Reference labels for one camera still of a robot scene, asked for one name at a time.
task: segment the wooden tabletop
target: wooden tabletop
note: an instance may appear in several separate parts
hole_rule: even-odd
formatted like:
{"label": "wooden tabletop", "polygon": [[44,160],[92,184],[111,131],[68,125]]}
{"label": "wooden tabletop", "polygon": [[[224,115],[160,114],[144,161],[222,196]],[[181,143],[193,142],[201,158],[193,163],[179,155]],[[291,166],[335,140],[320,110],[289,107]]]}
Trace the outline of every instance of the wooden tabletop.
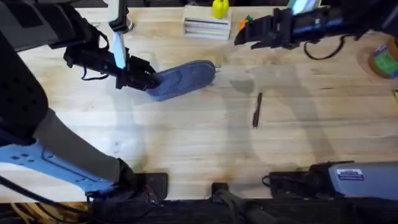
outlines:
{"label": "wooden tabletop", "polygon": [[[43,85],[53,108],[73,131],[100,151],[125,160],[135,172],[166,171],[169,199],[207,198],[212,182],[228,182],[243,197],[269,197],[261,177],[326,161],[398,160],[396,80],[369,71],[368,55],[387,37],[349,40],[336,57],[307,58],[295,50],[233,45],[240,20],[271,14],[271,7],[232,7],[229,41],[182,37],[182,8],[130,9],[125,35],[132,55],[164,70],[192,60],[221,65],[213,86],[162,103],[144,92],[115,89],[115,79],[84,82],[68,68],[64,49],[39,47],[21,57]],[[105,9],[79,9],[108,37]],[[326,55],[329,38],[310,46]],[[251,126],[263,92],[259,128]],[[1,175],[58,201],[85,200],[76,186],[44,174],[0,165]],[[0,189],[0,202],[28,199]]]}

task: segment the cable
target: cable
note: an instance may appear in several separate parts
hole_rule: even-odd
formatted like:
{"label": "cable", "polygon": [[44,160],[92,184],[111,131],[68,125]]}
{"label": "cable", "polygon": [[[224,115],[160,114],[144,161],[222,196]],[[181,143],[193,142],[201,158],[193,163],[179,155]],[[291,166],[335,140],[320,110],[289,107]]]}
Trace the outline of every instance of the cable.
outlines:
{"label": "cable", "polygon": [[307,41],[306,43],[304,43],[304,53],[305,53],[306,56],[308,56],[308,57],[309,57],[310,59],[312,59],[312,60],[325,60],[325,59],[332,58],[332,57],[334,57],[336,54],[338,54],[338,52],[340,52],[340,50],[343,49],[344,44],[345,44],[345,38],[346,38],[347,36],[348,36],[348,35],[342,35],[342,36],[340,37],[340,43],[338,44],[337,49],[336,49],[335,51],[333,51],[330,55],[327,55],[327,56],[325,56],[325,57],[322,57],[322,58],[314,57],[314,56],[312,56],[312,55],[310,54],[310,52],[308,52],[308,50],[307,50],[307,44],[308,44],[308,43],[314,44],[314,43],[312,43],[312,42],[310,42],[310,41]]}
{"label": "cable", "polygon": [[7,187],[7,188],[9,188],[9,189],[11,189],[11,190],[13,190],[13,191],[15,191],[15,192],[17,192],[17,193],[22,194],[23,196],[29,197],[29,198],[31,198],[33,200],[38,201],[38,202],[42,202],[42,203],[44,203],[46,205],[53,206],[54,208],[59,208],[59,209],[64,209],[64,210],[69,211],[69,212],[74,212],[74,213],[76,213],[78,215],[86,217],[86,218],[90,219],[91,221],[94,221],[94,222],[97,222],[97,223],[105,223],[105,224],[133,224],[133,223],[138,222],[139,220],[141,220],[145,216],[147,216],[151,211],[153,211],[152,209],[150,209],[149,211],[145,212],[143,215],[139,216],[138,218],[136,218],[135,220],[133,220],[131,222],[109,222],[109,221],[104,221],[104,220],[101,220],[99,218],[96,218],[96,217],[94,217],[92,214],[90,214],[88,212],[84,212],[84,211],[81,211],[79,209],[72,208],[72,207],[63,205],[61,203],[54,202],[54,201],[52,201],[50,199],[47,199],[45,197],[42,197],[42,196],[40,196],[40,195],[38,195],[36,193],[31,192],[30,190],[27,190],[27,189],[15,184],[15,183],[11,182],[10,180],[4,178],[1,175],[0,175],[0,184],[5,186],[5,187]]}

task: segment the blue slipper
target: blue slipper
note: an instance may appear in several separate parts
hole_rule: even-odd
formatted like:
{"label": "blue slipper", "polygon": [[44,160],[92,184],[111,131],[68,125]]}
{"label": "blue slipper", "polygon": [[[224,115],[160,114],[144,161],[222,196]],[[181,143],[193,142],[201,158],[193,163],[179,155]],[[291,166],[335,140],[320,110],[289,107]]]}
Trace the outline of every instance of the blue slipper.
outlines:
{"label": "blue slipper", "polygon": [[155,101],[165,101],[209,85],[215,74],[216,69],[211,61],[192,61],[154,74],[161,84],[146,92]]}

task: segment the black cable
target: black cable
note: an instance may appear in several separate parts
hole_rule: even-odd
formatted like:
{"label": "black cable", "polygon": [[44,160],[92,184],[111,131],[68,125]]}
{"label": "black cable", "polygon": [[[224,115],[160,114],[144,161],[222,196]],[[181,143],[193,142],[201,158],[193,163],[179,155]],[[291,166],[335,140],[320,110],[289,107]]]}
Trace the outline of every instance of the black cable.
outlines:
{"label": "black cable", "polygon": [[149,210],[149,211],[145,212],[143,215],[139,216],[138,218],[136,218],[135,220],[133,220],[131,222],[108,222],[108,221],[104,221],[104,220],[101,220],[99,218],[96,218],[96,217],[94,217],[92,214],[90,214],[88,212],[84,212],[84,211],[81,211],[79,209],[72,208],[72,207],[63,205],[61,203],[54,202],[54,201],[52,201],[50,199],[47,199],[45,197],[42,197],[42,196],[40,196],[40,195],[38,195],[36,193],[31,192],[30,190],[27,190],[27,189],[15,184],[15,183],[11,182],[10,180],[4,178],[1,175],[0,175],[0,184],[5,186],[5,187],[7,187],[7,188],[9,188],[9,189],[11,189],[11,190],[13,190],[13,191],[15,191],[15,192],[17,192],[17,193],[22,194],[23,196],[29,197],[29,198],[31,198],[33,200],[38,201],[38,202],[42,202],[42,203],[44,203],[46,205],[53,206],[54,208],[59,208],[59,209],[64,209],[64,210],[69,211],[69,212],[74,212],[74,213],[76,213],[78,215],[86,217],[86,218],[90,219],[91,221],[94,221],[94,222],[97,222],[97,223],[105,223],[105,224],[133,224],[135,222],[138,222],[140,219],[144,218],[151,211],[153,211],[153,210]]}
{"label": "black cable", "polygon": [[338,44],[336,50],[333,51],[330,55],[327,55],[326,57],[318,58],[318,57],[312,56],[312,55],[310,54],[310,52],[308,52],[308,49],[307,49],[307,44],[308,44],[308,43],[314,44],[313,42],[310,42],[310,41],[307,41],[306,43],[304,43],[304,53],[305,53],[306,56],[308,56],[308,57],[309,57],[310,59],[312,59],[312,60],[325,60],[325,59],[332,58],[332,57],[334,57],[336,54],[338,54],[338,52],[340,52],[340,50],[343,49],[344,44],[345,44],[345,38],[346,38],[347,36],[348,36],[348,35],[342,35],[342,36],[340,37],[340,43]]}
{"label": "black cable", "polygon": [[264,184],[264,186],[270,188],[271,185],[270,185],[269,183],[266,183],[266,182],[265,182],[266,179],[269,179],[269,175],[265,175],[265,176],[261,179],[261,182],[262,182],[262,184]]}
{"label": "black cable", "polygon": [[66,220],[62,220],[60,218],[57,218],[56,216],[54,216],[53,214],[51,214],[49,211],[47,211],[47,209],[45,209],[41,204],[39,203],[35,203],[36,206],[38,206],[39,209],[41,209],[46,215],[48,215],[49,217],[51,217],[52,219],[54,219],[56,222],[62,222],[62,223],[84,223],[84,222],[88,222],[89,220],[85,220],[85,221],[81,221],[81,222],[73,222],[73,221],[66,221]]}
{"label": "black cable", "polygon": [[[265,175],[261,179],[262,184],[264,184],[264,186],[266,186],[268,188],[272,187],[270,183],[267,183],[265,181],[266,179],[269,179],[269,175]],[[290,181],[290,182],[293,182],[293,183],[296,183],[296,184],[305,184],[305,182],[303,182],[303,181],[296,180],[296,179],[293,179],[293,178],[290,178],[290,177],[286,177],[286,176],[275,176],[275,177],[273,177],[273,179],[287,180],[287,181]]]}
{"label": "black cable", "polygon": [[81,77],[81,79],[82,79],[83,81],[103,80],[103,79],[109,77],[109,75],[103,75],[103,76],[101,76],[101,77],[86,78],[86,75],[87,75],[87,68],[86,68],[86,66],[83,66],[83,76]]}

